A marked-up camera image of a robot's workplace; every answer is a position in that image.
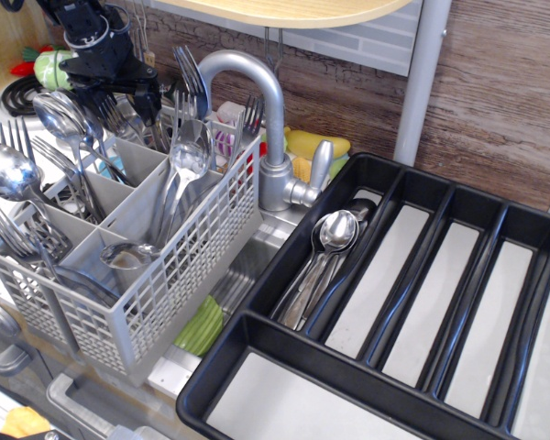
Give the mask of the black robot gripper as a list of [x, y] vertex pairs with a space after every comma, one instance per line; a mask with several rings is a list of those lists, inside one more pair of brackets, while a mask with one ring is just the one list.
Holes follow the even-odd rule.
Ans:
[[83, 105], [97, 115], [116, 108], [104, 90], [135, 90], [132, 106], [146, 127], [161, 109], [157, 71], [134, 54], [130, 14], [121, 5], [103, 1], [40, 1], [39, 6], [63, 29], [73, 57], [61, 63]]

